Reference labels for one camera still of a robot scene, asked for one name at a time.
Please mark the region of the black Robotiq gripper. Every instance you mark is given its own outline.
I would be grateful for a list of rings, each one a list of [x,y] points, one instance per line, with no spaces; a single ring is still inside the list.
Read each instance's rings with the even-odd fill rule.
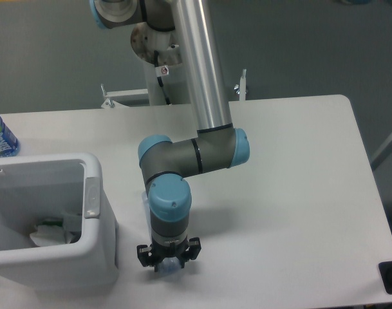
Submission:
[[[153,267],[158,272],[158,265],[165,258],[177,258],[181,268],[185,268],[186,262],[195,260],[201,251],[199,237],[185,239],[181,243],[170,243],[167,246],[153,241],[151,245],[138,245],[136,247],[137,258],[143,267]]]

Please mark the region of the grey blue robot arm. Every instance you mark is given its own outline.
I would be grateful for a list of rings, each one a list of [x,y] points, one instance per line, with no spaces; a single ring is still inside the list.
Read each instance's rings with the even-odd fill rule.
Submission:
[[[244,130],[235,128],[206,1],[91,1],[91,13],[102,28],[143,22],[158,33],[176,32],[185,68],[190,103],[197,124],[195,138],[173,142],[153,135],[138,146],[149,217],[151,244],[139,245],[142,266],[158,270],[163,260],[181,266],[198,257],[201,243],[188,236],[192,203],[190,176],[245,163],[250,146]]]

